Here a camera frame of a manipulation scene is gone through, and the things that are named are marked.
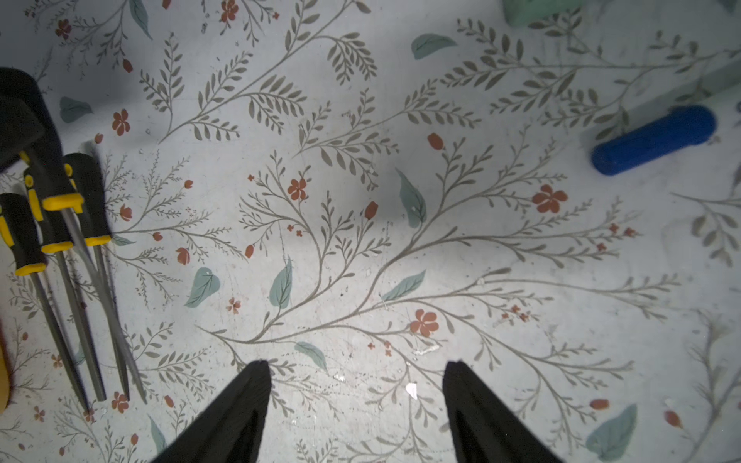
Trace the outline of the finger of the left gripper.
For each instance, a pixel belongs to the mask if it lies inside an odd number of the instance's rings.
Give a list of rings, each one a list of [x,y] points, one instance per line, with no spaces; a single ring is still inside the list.
[[[1,170],[28,155],[44,194],[65,194],[63,148],[36,80],[20,69],[1,70]]]

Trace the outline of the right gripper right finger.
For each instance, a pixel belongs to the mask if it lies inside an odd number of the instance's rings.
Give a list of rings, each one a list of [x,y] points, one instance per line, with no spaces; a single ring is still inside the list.
[[[447,364],[443,395],[458,462],[561,462],[467,364]]]

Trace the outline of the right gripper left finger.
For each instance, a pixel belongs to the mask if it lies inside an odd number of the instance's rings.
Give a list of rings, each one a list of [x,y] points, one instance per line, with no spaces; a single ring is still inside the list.
[[[156,462],[256,462],[271,393],[268,362],[248,364]]]

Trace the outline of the yellow storage box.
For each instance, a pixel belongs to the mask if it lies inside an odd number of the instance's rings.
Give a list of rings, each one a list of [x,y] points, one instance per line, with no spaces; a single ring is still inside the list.
[[[10,360],[4,338],[1,338],[0,350],[0,414],[3,414],[8,408],[12,389]]]

